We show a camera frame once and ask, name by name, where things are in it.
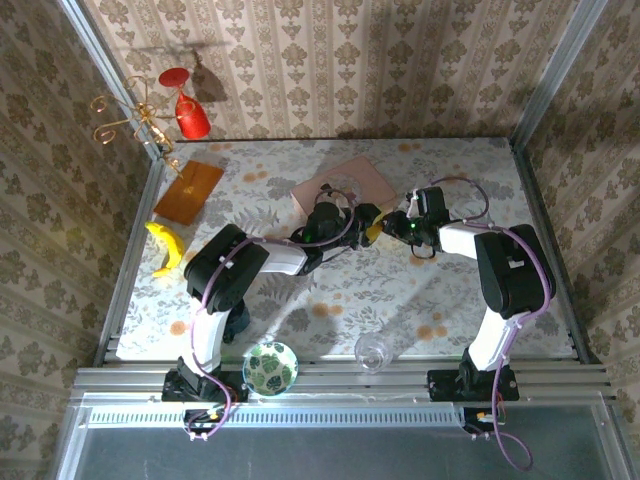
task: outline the floral tablecloth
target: floral tablecloth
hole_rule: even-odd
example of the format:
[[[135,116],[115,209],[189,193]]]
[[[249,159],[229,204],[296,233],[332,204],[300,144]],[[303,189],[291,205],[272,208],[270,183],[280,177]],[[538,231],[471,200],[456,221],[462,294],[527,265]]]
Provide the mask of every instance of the floral tablecloth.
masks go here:
[[[193,311],[182,272],[220,228],[231,222],[253,235],[290,235],[304,224],[294,210],[291,188],[357,155],[367,156],[398,194],[445,175],[467,176],[487,190],[497,224],[532,222],[504,139],[190,143],[179,145],[175,155],[183,165],[191,159],[225,173],[191,226],[155,219],[182,236],[187,253],[180,269],[153,278],[166,251],[147,236],[117,349],[123,360],[173,361],[181,353]],[[174,176],[167,171],[158,199]],[[468,185],[445,183],[442,188],[452,215],[481,209],[479,195]],[[384,235],[369,249],[349,251],[307,277],[261,274],[245,302],[251,324],[224,345],[226,358],[238,359],[256,343],[273,339],[302,359],[344,358],[370,331],[391,338],[396,355],[456,356],[475,338],[486,309],[475,261],[444,254],[419,260],[409,247]],[[557,300],[523,330],[513,355],[572,356]]]

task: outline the red glass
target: red glass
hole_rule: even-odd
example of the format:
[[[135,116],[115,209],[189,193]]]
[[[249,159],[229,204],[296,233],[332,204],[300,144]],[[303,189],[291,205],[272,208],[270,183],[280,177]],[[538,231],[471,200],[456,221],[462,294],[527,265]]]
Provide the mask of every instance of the red glass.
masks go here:
[[[180,91],[176,103],[176,120],[182,131],[182,135],[189,140],[198,140],[206,137],[211,131],[211,123],[207,114],[195,99],[182,92],[185,82],[189,79],[189,72],[184,68],[170,68],[163,72],[158,81],[169,88],[177,88]]]

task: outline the orange cutting board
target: orange cutting board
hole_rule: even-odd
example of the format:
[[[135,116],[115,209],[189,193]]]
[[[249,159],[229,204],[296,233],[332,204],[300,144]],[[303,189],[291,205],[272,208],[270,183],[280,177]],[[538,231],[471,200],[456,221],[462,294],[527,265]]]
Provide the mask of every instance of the orange cutting board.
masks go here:
[[[191,225],[224,170],[189,160],[181,173],[182,178],[174,180],[153,211],[172,222]]]

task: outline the gold candle holder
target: gold candle holder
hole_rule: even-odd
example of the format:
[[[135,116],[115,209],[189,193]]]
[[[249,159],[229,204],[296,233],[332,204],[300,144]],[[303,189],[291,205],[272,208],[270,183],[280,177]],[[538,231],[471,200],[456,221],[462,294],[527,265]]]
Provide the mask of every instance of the gold candle holder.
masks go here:
[[[133,138],[145,145],[151,143],[151,141],[144,140],[140,137],[140,132],[142,131],[144,125],[146,125],[149,128],[149,131],[152,132],[153,142],[162,149],[162,159],[164,160],[164,162],[180,177],[182,177],[182,174],[178,170],[178,167],[180,165],[178,160],[169,156],[171,152],[173,152],[173,142],[171,141],[169,136],[157,125],[156,119],[173,120],[189,116],[195,111],[196,105],[194,102],[185,101],[183,102],[184,105],[186,105],[187,103],[191,105],[191,109],[187,111],[187,113],[183,113],[179,116],[156,115],[158,109],[155,105],[149,103],[149,85],[145,77],[141,77],[139,75],[128,77],[124,82],[122,82],[122,86],[127,90],[132,91],[136,87],[138,82],[142,82],[144,84],[143,102],[138,102],[135,105],[128,105],[111,94],[100,95],[99,97],[93,99],[93,101],[91,102],[91,109],[95,112],[100,113],[107,109],[109,107],[109,104],[107,103],[109,100],[117,102],[118,104],[129,109],[129,111],[131,112],[131,116],[125,118],[124,120],[118,120],[117,122],[105,123],[103,125],[100,125],[93,131],[93,139],[97,142],[102,143],[103,145],[106,145],[107,143],[112,142],[117,136],[117,131],[114,129],[114,127],[124,125],[125,123],[129,123],[132,120],[136,120],[139,123],[139,126],[133,132]],[[179,90],[176,90],[168,99],[170,99],[174,95],[177,95],[178,92]]]

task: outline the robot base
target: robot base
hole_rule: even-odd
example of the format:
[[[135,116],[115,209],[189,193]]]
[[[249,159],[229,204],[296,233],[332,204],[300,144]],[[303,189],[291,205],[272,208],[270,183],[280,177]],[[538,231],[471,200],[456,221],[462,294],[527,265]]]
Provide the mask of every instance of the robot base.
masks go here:
[[[458,370],[429,370],[427,386],[434,402],[490,402],[495,371],[478,371],[469,349],[464,351]],[[498,392],[505,401],[520,399],[516,375],[508,365],[500,370]]]
[[[235,402],[246,402],[249,398],[242,372],[222,372],[217,368],[211,375],[233,389]],[[224,403],[225,395],[211,380],[192,372],[180,357],[176,368],[169,370],[164,377],[162,401]]]

